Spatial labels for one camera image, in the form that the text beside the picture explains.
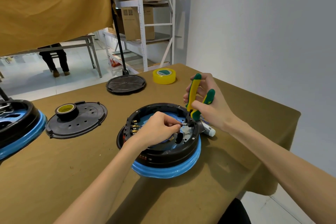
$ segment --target person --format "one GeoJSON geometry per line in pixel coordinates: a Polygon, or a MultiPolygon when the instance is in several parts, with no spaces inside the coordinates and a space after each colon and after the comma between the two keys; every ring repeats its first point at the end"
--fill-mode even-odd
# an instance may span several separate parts
{"type": "MultiPolygon", "coordinates": [[[[49,47],[61,47],[62,45],[60,43],[57,44],[52,44],[44,47],[40,47],[38,49],[42,48],[49,48],[49,47]]],[[[67,63],[67,54],[65,53],[64,50],[56,50],[55,51],[58,55],[59,58],[59,63],[61,65],[61,68],[63,70],[63,73],[65,76],[69,75],[69,67],[67,63]]],[[[48,67],[52,70],[52,74],[54,77],[59,77],[60,73],[58,72],[55,63],[53,61],[53,58],[51,57],[51,51],[43,51],[39,53],[42,56],[42,59],[44,60],[45,63],[47,63],[48,67]]]]}
{"type": "MultiPolygon", "coordinates": [[[[187,102],[189,90],[190,85],[183,96],[184,102],[187,102]]],[[[200,96],[191,104],[192,107],[200,110],[208,122],[235,137],[256,155],[315,223],[335,222],[336,178],[267,139],[235,116],[211,74],[202,74],[197,93],[200,96]],[[209,89],[214,89],[216,95],[211,105],[205,105],[202,100],[209,89]]],[[[55,224],[105,223],[118,190],[136,157],[148,146],[160,143],[177,133],[181,125],[174,118],[156,112],[125,142],[115,158],[55,224]]]]}

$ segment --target yellow tape roll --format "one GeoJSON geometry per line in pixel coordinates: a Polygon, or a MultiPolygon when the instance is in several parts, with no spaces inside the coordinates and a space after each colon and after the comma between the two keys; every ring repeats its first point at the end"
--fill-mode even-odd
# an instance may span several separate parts
{"type": "Polygon", "coordinates": [[[153,71],[153,80],[158,84],[170,84],[176,80],[176,72],[170,68],[159,68],[153,71]]]}

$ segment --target forearm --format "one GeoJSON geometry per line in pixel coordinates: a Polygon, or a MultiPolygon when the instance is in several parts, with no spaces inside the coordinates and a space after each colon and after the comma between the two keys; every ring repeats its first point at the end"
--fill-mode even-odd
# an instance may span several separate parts
{"type": "Polygon", "coordinates": [[[93,183],[56,220],[55,224],[105,223],[112,204],[132,163],[141,153],[136,136],[131,137],[93,183]]]}
{"type": "Polygon", "coordinates": [[[247,147],[316,223],[336,219],[336,179],[236,120],[227,131],[247,147]]]}

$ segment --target hand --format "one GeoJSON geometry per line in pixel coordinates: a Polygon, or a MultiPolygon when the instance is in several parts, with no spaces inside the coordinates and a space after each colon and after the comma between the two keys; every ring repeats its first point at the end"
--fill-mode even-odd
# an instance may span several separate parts
{"type": "MultiPolygon", "coordinates": [[[[233,112],[230,110],[225,98],[216,84],[212,74],[210,73],[201,73],[202,80],[199,83],[199,87],[197,89],[197,94],[200,96],[196,96],[196,100],[191,104],[194,109],[199,110],[202,113],[202,116],[212,125],[218,127],[219,129],[227,132],[227,125],[234,120],[238,119],[233,112]],[[210,89],[214,89],[216,91],[215,98],[210,105],[203,104],[203,99],[210,89]]],[[[185,103],[188,102],[188,95],[190,91],[190,86],[187,87],[187,93],[183,96],[183,100],[185,103]]]]}
{"type": "Polygon", "coordinates": [[[145,150],[148,146],[161,143],[172,134],[178,133],[182,123],[163,112],[156,112],[146,124],[133,136],[140,140],[145,150]]]}

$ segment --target tan fabric sheet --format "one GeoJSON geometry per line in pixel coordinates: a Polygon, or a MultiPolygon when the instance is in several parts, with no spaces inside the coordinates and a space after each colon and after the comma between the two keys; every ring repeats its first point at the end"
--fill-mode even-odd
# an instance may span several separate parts
{"type": "MultiPolygon", "coordinates": [[[[152,71],[142,73],[146,88],[115,96],[105,83],[34,101],[47,117],[56,107],[80,100],[99,101],[106,120],[77,138],[50,139],[43,133],[23,150],[0,163],[0,216],[3,223],[52,223],[119,152],[116,137],[126,119],[147,104],[183,105],[182,96],[197,71],[170,66],[177,80],[155,84],[152,71]]],[[[269,99],[216,80],[228,104],[240,118],[272,141],[289,149],[300,113],[269,99]]],[[[258,159],[230,135],[202,135],[196,165],[173,179],[153,179],[130,170],[117,196],[108,223],[217,223],[233,198],[246,189],[264,195],[277,182],[258,159]]]]}
{"type": "Polygon", "coordinates": [[[0,56],[112,25],[110,0],[0,0],[0,56]]]}

